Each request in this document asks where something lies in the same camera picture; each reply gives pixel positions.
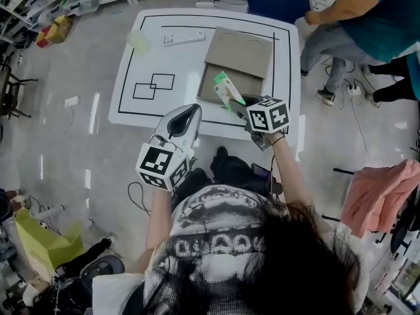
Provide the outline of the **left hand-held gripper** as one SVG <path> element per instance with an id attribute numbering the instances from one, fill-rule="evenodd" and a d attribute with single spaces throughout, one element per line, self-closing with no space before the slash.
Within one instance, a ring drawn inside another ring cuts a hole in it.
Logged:
<path id="1" fill-rule="evenodd" d="M 194 163 L 192 147 L 202 117 L 199 104 L 188 104 L 164 115 L 140 150 L 135 170 L 143 184 L 174 192 Z"/>

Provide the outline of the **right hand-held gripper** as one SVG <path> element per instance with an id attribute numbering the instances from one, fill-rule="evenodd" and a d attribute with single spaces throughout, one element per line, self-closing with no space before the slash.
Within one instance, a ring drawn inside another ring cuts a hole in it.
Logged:
<path id="1" fill-rule="evenodd" d="M 245 130 L 251 134 L 251 140 L 260 150 L 271 146 L 267 134 L 288 134 L 289 108 L 284 100 L 253 94 L 244 94 L 242 98 L 245 105 L 237 100 L 228 101 L 230 111 L 240 119 L 245 119 Z"/>

